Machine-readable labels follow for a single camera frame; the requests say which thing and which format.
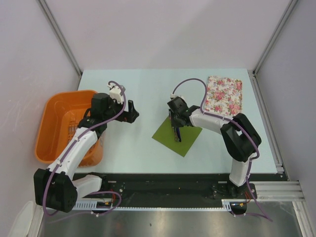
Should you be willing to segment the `iridescent fork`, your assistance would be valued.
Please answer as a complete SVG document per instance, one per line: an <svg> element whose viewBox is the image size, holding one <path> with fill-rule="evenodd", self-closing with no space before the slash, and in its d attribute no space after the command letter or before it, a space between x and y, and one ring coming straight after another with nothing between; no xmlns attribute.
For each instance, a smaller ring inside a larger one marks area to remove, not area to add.
<svg viewBox="0 0 316 237"><path fill-rule="evenodd" d="M178 128L174 127L173 131L174 131L175 141L179 142Z"/></svg>

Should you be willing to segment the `green paper napkin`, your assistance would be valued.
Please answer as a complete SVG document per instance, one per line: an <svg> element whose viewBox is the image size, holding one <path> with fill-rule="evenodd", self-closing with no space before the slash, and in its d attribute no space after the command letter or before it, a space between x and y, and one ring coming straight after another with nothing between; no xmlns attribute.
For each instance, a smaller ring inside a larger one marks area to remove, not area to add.
<svg viewBox="0 0 316 237"><path fill-rule="evenodd" d="M180 127L182 142L176 142L173 127L171 127L169 117L167 117L153 134L152 138L178 155L184 157L200 135L201 131L202 128L200 127Z"/></svg>

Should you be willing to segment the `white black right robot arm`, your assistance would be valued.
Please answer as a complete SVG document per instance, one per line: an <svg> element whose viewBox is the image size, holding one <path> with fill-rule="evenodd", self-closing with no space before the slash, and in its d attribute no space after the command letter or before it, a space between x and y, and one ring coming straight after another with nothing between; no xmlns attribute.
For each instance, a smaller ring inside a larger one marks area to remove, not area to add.
<svg viewBox="0 0 316 237"><path fill-rule="evenodd" d="M200 127L222 135L226 149L232 157L232 169L227 182L227 193L233 198L241 197L246 190L253 159L258 158L258 147L262 143L246 115L239 113L232 118L203 112L199 106L188 107L179 96L168 103L169 118L175 140L181 142L181 127Z"/></svg>

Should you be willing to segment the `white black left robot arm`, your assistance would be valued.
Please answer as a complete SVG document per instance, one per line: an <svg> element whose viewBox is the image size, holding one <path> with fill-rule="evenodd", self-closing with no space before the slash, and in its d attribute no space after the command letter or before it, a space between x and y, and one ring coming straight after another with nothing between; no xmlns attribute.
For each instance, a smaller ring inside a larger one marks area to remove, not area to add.
<svg viewBox="0 0 316 237"><path fill-rule="evenodd" d="M133 100L127 100L121 93L93 95L90 108L86 109L63 152L47 169L39 168L35 172L36 204L67 213L74 208L79 198L90 194L100 198L106 196L109 185L101 177L90 174L74 180L75 171L109 122L116 120L133 123L138 117Z"/></svg>

